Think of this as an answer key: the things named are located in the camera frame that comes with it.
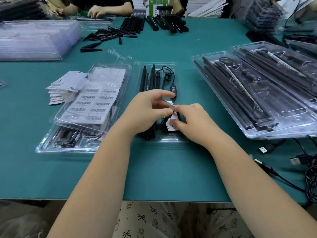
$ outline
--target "teal tabletop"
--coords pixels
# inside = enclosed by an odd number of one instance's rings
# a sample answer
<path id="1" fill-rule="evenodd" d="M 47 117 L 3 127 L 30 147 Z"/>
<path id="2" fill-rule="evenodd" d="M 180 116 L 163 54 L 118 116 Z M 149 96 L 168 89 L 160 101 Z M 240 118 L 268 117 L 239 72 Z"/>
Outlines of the teal tabletop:
<path id="1" fill-rule="evenodd" d="M 113 26 L 120 26 L 122 21 L 116 18 Z M 154 32 L 145 23 L 138 38 L 123 38 L 122 45 L 118 39 L 110 40 L 99 48 L 115 48 L 123 56 L 141 62 L 176 63 L 178 104 L 200 103 L 248 154 L 304 188 L 301 168 L 289 161 L 301 154 L 294 141 L 288 140 L 271 154 L 261 156 L 257 148 L 268 141 L 252 141 L 243 135 L 191 61 L 195 55 L 229 51 L 231 46 L 249 43 L 245 36 L 247 29 L 233 19 L 186 21 L 188 33 Z M 7 83 L 0 89 L 0 198 L 67 199 L 87 168 L 92 155 L 35 152 L 52 126 L 49 119 L 60 108 L 48 105 L 45 88 L 69 70 L 87 72 L 96 61 L 102 62 L 102 52 L 80 53 L 79 48 L 84 45 L 80 41 L 62 61 L 0 63 L 0 79 Z M 140 78 L 129 79 L 119 115 L 136 95 Z M 309 141 L 301 142 L 314 152 Z M 279 180 L 276 182 L 297 202 L 306 201 L 304 194 Z M 133 142 L 124 199 L 230 202 L 212 157 L 191 142 L 182 145 Z"/>

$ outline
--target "person in black shirt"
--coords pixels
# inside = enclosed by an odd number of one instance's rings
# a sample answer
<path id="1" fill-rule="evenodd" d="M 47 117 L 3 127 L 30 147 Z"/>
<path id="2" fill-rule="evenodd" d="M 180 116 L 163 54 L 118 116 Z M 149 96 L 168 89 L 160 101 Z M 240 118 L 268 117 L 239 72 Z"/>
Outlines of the person in black shirt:
<path id="1" fill-rule="evenodd" d="M 64 9 L 57 8 L 61 15 L 76 15 L 80 10 L 89 10 L 88 16 L 98 18 L 101 15 L 129 16 L 133 13 L 132 0 L 71 0 Z"/>

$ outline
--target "barcode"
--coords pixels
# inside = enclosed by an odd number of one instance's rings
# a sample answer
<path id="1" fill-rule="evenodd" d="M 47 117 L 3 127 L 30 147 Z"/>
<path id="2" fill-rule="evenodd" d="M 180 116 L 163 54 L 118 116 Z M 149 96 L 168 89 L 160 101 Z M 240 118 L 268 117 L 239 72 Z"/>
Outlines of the barcode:
<path id="1" fill-rule="evenodd" d="M 77 101 L 76 103 L 77 104 L 91 104 L 91 102 L 79 102 L 79 101 Z"/>
<path id="2" fill-rule="evenodd" d="M 99 91 L 99 89 L 86 89 L 86 92 L 93 92 L 93 93 L 95 93 L 95 92 L 98 92 Z"/>
<path id="3" fill-rule="evenodd" d="M 85 111 L 85 108 L 71 108 L 71 111 Z"/>
<path id="4" fill-rule="evenodd" d="M 99 99 L 113 99 L 113 96 L 100 96 Z"/>
<path id="5" fill-rule="evenodd" d="M 86 96 L 86 95 L 82 95 L 81 98 L 95 98 L 96 96 Z"/>
<path id="6" fill-rule="evenodd" d="M 88 116 L 88 120 L 101 120 L 102 116 Z"/>
<path id="7" fill-rule="evenodd" d="M 90 111 L 91 112 L 105 112 L 107 109 L 106 108 L 92 108 Z"/>
<path id="8" fill-rule="evenodd" d="M 108 94 L 110 94 L 110 93 L 116 93 L 116 90 L 113 90 L 113 89 L 104 89 L 103 91 L 102 91 L 103 93 L 108 93 Z"/>
<path id="9" fill-rule="evenodd" d="M 110 105 L 110 103 L 95 103 L 95 105 Z"/>

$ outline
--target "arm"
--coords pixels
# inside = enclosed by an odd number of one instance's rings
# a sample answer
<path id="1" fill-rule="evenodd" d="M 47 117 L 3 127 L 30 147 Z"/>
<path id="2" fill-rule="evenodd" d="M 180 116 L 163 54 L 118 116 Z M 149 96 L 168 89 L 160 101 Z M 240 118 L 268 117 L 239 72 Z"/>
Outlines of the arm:
<path id="1" fill-rule="evenodd" d="M 139 93 L 102 141 L 58 215 L 48 238 L 110 238 L 122 203 L 133 137 L 173 113 L 165 90 Z"/>
<path id="2" fill-rule="evenodd" d="M 316 237 L 317 222 L 199 104 L 176 106 L 175 111 L 187 124 L 171 124 L 211 153 L 228 195 L 256 238 Z"/>
<path id="3" fill-rule="evenodd" d="M 129 16 L 133 13 L 133 8 L 130 2 L 124 3 L 122 6 L 117 7 L 100 7 L 93 6 L 88 12 L 88 16 L 98 18 L 105 14 Z"/>
<path id="4" fill-rule="evenodd" d="M 69 6 L 65 7 L 64 9 L 56 8 L 56 12 L 65 16 L 74 16 L 79 12 L 79 7 L 75 6 L 74 4 L 69 4 Z"/>

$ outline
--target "black sleeve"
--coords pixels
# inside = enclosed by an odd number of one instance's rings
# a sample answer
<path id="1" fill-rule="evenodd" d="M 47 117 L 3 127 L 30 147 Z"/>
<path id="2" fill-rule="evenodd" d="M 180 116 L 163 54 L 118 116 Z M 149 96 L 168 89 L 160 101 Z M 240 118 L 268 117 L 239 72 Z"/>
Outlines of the black sleeve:
<path id="1" fill-rule="evenodd" d="M 85 9 L 85 1 L 84 0 L 70 0 L 70 3 L 79 7 L 80 9 Z"/>
<path id="2" fill-rule="evenodd" d="M 123 4 L 125 4 L 126 2 L 131 3 L 131 5 L 132 5 L 132 9 L 134 9 L 134 6 L 133 6 L 133 1 L 132 1 L 132 0 L 121 0 L 122 5 L 123 5 Z"/>

